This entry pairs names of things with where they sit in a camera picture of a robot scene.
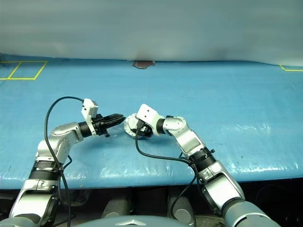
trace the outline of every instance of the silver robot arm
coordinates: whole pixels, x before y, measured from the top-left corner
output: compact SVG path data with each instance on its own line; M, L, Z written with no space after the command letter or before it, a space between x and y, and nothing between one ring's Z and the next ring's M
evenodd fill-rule
M48 140L60 164L65 163L71 147L83 141L84 137L102 134L108 137L107 128L125 119L121 114L102 117L97 110L98 105L94 101L84 99L81 112L85 122L61 125L51 131ZM1 221L0 227L51 226L59 203L59 171L45 140L42 140L29 178L24 181L9 218Z
M136 114L125 121L125 131L131 136L138 130L141 135L168 134L173 136L185 157L194 165L200 181L204 184L202 193L211 210L222 215L227 227L278 227L256 205L245 201L244 193L230 173L216 160L203 141L192 131L183 117L164 118L148 105L141 105Z

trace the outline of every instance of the dark floor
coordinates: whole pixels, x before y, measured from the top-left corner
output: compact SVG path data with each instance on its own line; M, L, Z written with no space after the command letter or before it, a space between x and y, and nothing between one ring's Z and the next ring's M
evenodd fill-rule
M246 200L258 205L282 227L303 227L303 178L279 181L262 181L241 183ZM168 189L182 190L184 186L142 187L127 189L98 189L88 191L71 191L72 212L77 215L72 226L98 219L108 201L117 195L128 194L132 201L132 213L135 215L155 215L167 217ZM1 191L0 212L7 213L18 191ZM193 185L186 193L195 216L197 227L217 227L223 222L222 217L215 216L208 208ZM64 220L67 212L60 208L56 223Z

